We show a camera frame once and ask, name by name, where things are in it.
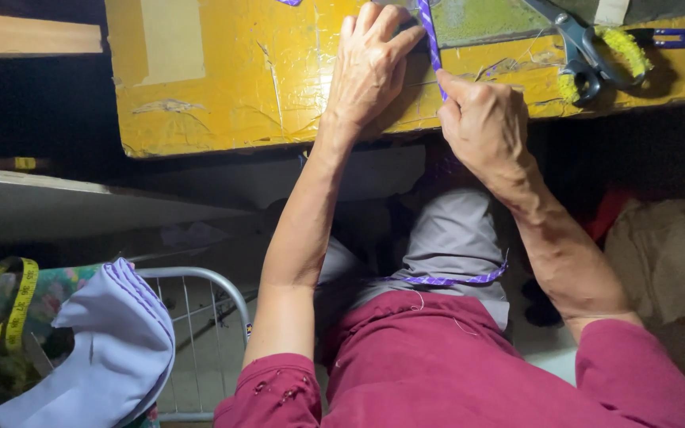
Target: beige cloth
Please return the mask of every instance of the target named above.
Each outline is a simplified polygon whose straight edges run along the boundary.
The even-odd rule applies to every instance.
[[[645,322],[685,317],[685,200],[631,199],[607,234],[604,252]]]

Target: yellow fuzzy material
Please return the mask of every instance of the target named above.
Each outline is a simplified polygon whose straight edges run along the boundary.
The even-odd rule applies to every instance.
[[[580,99],[575,75],[559,75],[559,93],[568,103],[575,103]]]
[[[615,52],[625,56],[633,77],[638,77],[652,69],[653,65],[644,50],[630,34],[616,28],[596,27],[596,35]]]

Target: maroon shirt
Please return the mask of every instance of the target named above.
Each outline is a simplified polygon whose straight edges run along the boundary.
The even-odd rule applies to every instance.
[[[242,371],[214,426],[685,426],[685,377],[640,327],[586,326],[575,388],[526,363],[475,298],[420,294],[421,309],[414,292],[386,292],[331,332],[323,419],[313,363],[286,353]]]

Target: person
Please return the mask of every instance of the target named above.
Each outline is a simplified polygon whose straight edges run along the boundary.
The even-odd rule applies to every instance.
[[[408,17],[369,2],[342,23],[327,109],[266,253],[236,392],[214,426],[685,426],[685,377],[547,190],[526,149],[523,95],[509,86],[438,70],[448,94],[438,117],[466,173],[425,184],[432,195],[403,269],[366,277],[330,240],[351,148],[400,92],[406,54],[424,34],[392,36]],[[500,274],[511,261],[490,195],[511,211],[538,283],[578,342],[577,387],[526,363],[501,335]],[[329,373],[324,417],[315,334]]]

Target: white fabric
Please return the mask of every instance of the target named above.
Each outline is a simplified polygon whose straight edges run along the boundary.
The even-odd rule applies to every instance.
[[[685,317],[685,200],[630,200],[604,252],[642,319],[666,324]]]
[[[52,326],[73,328],[73,351],[0,406],[0,428],[122,426],[155,401],[174,364],[167,310],[124,259],[103,265]]]

